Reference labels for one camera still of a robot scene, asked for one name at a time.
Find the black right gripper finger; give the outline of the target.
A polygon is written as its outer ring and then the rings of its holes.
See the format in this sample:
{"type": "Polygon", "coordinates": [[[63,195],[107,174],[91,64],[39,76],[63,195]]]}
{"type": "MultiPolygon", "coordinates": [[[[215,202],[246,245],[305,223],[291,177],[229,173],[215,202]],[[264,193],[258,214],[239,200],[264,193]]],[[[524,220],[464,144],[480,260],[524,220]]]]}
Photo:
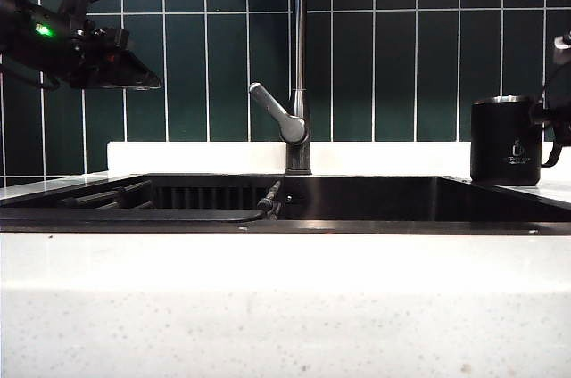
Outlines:
{"type": "Polygon", "coordinates": [[[543,102],[534,102],[530,105],[529,118],[532,126],[549,127],[555,116],[555,111],[550,108],[544,108],[543,102]]]}

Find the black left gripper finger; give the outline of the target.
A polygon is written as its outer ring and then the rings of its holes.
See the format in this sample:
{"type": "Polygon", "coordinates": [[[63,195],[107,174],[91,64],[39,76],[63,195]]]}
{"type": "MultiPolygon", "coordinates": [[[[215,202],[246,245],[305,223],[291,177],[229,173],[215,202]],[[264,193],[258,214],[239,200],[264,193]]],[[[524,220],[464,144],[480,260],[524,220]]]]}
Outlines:
{"type": "Polygon", "coordinates": [[[150,90],[161,87],[161,79],[129,50],[104,53],[86,68],[83,88],[127,88],[150,90]]]}

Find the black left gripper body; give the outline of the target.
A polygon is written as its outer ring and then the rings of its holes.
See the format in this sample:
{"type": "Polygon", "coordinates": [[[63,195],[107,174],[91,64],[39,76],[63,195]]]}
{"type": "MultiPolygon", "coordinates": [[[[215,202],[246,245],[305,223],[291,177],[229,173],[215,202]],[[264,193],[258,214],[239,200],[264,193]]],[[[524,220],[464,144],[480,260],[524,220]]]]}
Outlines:
{"type": "Polygon", "coordinates": [[[71,87],[82,87],[86,68],[104,53],[127,50],[127,40],[128,32],[125,29],[97,29],[92,21],[87,21],[79,33],[70,27],[67,18],[58,20],[57,80],[71,87]]]}

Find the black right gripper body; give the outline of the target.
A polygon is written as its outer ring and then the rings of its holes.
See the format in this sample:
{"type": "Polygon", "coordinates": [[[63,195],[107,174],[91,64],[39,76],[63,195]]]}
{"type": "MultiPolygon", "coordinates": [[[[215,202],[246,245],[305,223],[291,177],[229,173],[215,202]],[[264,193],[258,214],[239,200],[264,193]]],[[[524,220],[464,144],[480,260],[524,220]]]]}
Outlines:
{"type": "Polygon", "coordinates": [[[570,46],[555,45],[553,62],[555,68],[550,75],[550,86],[546,87],[546,99],[550,111],[550,124],[554,142],[560,146],[570,145],[570,46]]]}

